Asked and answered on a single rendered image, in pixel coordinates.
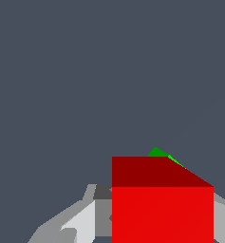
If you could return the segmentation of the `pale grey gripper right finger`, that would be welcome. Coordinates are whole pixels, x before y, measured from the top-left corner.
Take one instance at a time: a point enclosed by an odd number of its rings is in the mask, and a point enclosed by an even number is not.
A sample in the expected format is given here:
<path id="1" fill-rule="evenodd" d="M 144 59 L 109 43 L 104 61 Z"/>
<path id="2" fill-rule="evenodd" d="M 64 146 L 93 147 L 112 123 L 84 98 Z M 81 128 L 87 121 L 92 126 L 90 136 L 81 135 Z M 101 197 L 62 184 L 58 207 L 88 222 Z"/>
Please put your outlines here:
<path id="1" fill-rule="evenodd" d="M 214 239 L 225 243 L 225 199 L 214 194 Z"/>

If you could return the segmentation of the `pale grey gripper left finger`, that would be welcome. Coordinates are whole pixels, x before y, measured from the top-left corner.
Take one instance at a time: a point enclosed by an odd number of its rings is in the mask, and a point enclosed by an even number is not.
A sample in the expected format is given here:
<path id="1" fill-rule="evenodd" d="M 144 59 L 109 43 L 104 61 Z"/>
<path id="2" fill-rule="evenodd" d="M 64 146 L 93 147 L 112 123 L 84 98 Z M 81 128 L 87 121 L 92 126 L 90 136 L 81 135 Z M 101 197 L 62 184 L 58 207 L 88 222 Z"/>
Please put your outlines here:
<path id="1" fill-rule="evenodd" d="M 81 200 L 41 225 L 28 243 L 93 243 L 112 236 L 112 186 L 88 184 Z"/>

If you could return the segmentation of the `red cube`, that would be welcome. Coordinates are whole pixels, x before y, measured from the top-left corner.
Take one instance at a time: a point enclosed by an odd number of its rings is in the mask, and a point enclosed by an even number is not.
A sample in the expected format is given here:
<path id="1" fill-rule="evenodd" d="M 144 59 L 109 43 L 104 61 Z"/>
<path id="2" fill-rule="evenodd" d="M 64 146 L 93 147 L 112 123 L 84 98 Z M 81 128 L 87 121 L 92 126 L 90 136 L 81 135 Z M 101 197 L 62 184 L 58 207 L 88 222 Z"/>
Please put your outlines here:
<path id="1" fill-rule="evenodd" d="M 167 157 L 114 157 L 112 243 L 214 243 L 214 187 Z"/>

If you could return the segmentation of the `green cube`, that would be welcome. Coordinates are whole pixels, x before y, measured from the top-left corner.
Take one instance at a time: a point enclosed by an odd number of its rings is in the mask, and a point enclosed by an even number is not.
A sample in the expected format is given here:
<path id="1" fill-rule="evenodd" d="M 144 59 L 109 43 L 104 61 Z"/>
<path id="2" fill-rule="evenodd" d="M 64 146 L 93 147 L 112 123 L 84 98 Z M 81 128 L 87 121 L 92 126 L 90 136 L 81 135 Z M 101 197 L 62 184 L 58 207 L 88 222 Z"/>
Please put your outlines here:
<path id="1" fill-rule="evenodd" d="M 158 147 L 154 147 L 148 154 L 148 158 L 153 158 L 156 163 L 160 165 L 170 165 L 173 164 L 184 168 L 176 159 L 174 159 L 170 154 L 165 153 L 163 150 Z"/>

